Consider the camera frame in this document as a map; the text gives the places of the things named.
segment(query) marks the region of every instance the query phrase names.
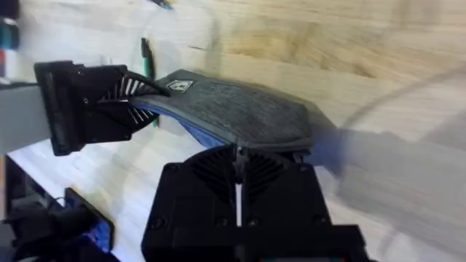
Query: label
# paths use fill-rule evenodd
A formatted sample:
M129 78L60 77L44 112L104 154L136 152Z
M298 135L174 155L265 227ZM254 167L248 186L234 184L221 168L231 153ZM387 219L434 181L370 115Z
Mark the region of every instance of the label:
M167 87L171 90L186 92L194 81L175 80L167 84Z

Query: blue fabric lining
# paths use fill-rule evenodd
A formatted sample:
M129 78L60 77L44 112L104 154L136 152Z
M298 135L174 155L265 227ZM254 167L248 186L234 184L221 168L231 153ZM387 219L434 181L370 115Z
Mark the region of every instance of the blue fabric lining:
M226 144L224 140L218 138L216 135L211 134L209 131L201 127L198 127L196 124L187 121L186 119L180 117L177 114L166 111L163 108L140 103L133 103L133 105L139 109L145 109L156 114L173 117L174 119L180 122L180 124L186 129L186 131L188 131L197 141L199 141L201 145L205 146L206 148L213 148L216 146L223 146Z

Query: wooden surface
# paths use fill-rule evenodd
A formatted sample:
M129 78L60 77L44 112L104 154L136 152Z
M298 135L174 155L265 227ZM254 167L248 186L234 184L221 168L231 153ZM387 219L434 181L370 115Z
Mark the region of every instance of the wooden surface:
M34 61L178 68L305 103L335 223L359 223L380 261L466 261L466 4L460 0L22 0L21 74ZM173 121L129 143L12 157L52 195L72 186L116 224L114 253L140 261L160 171L202 147Z

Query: gray fabric pouch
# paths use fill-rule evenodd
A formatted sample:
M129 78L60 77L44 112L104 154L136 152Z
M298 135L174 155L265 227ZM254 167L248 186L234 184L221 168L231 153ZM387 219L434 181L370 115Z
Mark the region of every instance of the gray fabric pouch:
M130 102L174 117L204 146L235 143L284 152L312 145L307 109L301 104L185 70L157 84L170 97L145 95Z

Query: green marker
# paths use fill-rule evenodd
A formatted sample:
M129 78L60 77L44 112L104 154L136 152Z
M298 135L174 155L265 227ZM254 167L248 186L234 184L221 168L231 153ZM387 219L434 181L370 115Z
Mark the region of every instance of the green marker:
M149 40L141 39L141 54L143 56L143 71L144 76L150 80L155 80L155 66L154 66L154 55L152 54L151 47L149 46ZM152 125L156 127L159 123L159 119L155 119Z

